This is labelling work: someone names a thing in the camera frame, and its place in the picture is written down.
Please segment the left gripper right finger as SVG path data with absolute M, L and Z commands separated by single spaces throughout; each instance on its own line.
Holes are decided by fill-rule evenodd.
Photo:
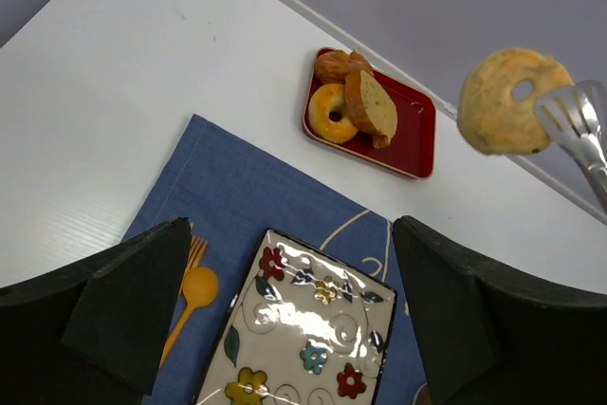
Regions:
M 606 298 L 522 272 L 411 216 L 395 255 L 435 404 L 602 404 Z

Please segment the metal tongs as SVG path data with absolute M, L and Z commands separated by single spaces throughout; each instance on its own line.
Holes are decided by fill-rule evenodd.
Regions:
M 576 162 L 606 212 L 606 153 L 596 101 L 606 101 L 606 87 L 585 80 L 539 96 L 533 112 L 551 140 Z

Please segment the pale speckled bagel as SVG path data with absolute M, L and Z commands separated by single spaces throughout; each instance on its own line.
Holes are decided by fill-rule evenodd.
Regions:
M 550 55 L 521 47 L 495 51 L 465 78 L 457 127 L 484 155 L 539 153 L 551 138 L 533 112 L 534 101 L 572 83 L 566 67 Z

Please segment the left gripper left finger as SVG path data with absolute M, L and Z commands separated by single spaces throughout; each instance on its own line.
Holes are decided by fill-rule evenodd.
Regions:
M 4 404 L 139 404 L 152 393 L 191 245 L 175 218 L 1 290 Z

